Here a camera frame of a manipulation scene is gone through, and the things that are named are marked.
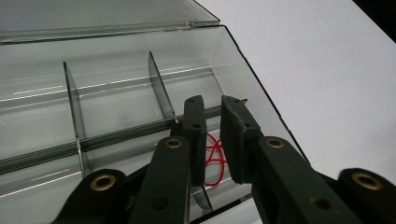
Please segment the white table surface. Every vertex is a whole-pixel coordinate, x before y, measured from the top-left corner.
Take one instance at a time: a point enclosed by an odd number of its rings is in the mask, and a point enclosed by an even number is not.
[[[198,2],[230,29],[314,169],[396,184],[396,44],[351,0]]]

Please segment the red wire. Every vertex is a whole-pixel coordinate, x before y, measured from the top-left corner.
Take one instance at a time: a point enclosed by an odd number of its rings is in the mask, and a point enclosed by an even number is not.
[[[221,143],[220,143],[221,140],[220,140],[220,139],[217,140],[217,139],[216,139],[212,134],[210,134],[210,133],[207,133],[206,135],[210,137],[210,139],[215,143],[215,145],[212,146],[212,147],[206,147],[206,149],[210,149],[211,152],[210,152],[209,158],[208,158],[208,159],[206,160],[206,162],[205,162],[205,167],[207,167],[207,166],[209,165],[210,162],[214,162],[214,161],[219,162],[220,165],[221,165],[221,171],[220,171],[219,179],[218,179],[215,183],[206,183],[206,182],[205,182],[205,185],[206,185],[206,186],[215,187],[215,186],[217,186],[217,185],[221,182],[222,178],[224,177],[225,163],[226,163],[227,161],[224,160],[224,156],[223,156],[223,152],[222,152],[222,145],[221,145]],[[216,151],[216,150],[219,152],[220,159],[213,159],[213,154],[215,154],[215,151]]]

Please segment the plastic lid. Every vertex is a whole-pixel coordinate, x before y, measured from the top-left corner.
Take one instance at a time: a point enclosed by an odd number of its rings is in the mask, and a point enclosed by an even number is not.
[[[193,0],[0,0],[0,42],[216,24]]]

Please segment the red cable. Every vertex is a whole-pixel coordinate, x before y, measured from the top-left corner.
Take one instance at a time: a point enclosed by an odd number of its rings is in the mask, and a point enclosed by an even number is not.
[[[220,171],[219,179],[215,183],[205,183],[206,186],[215,187],[221,182],[222,178],[224,177],[225,163],[227,161],[224,160],[224,156],[223,156],[223,153],[222,153],[222,145],[220,143],[221,140],[220,139],[216,140],[216,138],[210,133],[207,133],[206,135],[211,138],[211,140],[215,143],[215,145],[212,146],[212,147],[206,147],[206,149],[210,149],[211,152],[210,152],[209,158],[205,162],[205,167],[207,167],[210,162],[214,162],[214,161],[220,162],[220,165],[221,165],[221,171]],[[213,159],[213,154],[215,153],[216,150],[219,152],[220,159]]]

